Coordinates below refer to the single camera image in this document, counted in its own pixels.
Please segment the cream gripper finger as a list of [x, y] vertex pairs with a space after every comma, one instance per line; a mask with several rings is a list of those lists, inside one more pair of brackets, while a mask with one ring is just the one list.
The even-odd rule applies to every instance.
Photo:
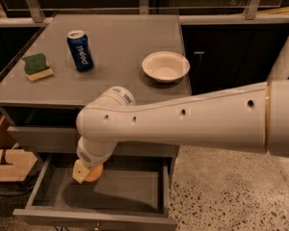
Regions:
[[91, 170], [81, 160], [76, 160], [73, 166], [72, 177], [79, 184], [82, 184], [89, 176]]

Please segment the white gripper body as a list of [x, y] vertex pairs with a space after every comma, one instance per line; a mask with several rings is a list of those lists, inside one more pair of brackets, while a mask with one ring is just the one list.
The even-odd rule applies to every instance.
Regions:
[[117, 144], [114, 141], [89, 140], [81, 137], [76, 153], [86, 167], [97, 167], [104, 164], [113, 154]]

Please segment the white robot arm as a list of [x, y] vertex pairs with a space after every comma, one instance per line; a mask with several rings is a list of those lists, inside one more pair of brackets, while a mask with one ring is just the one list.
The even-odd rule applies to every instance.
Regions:
[[94, 181], [122, 141], [226, 148], [289, 156], [289, 37], [268, 80], [148, 105], [112, 87], [76, 118], [80, 134], [72, 177]]

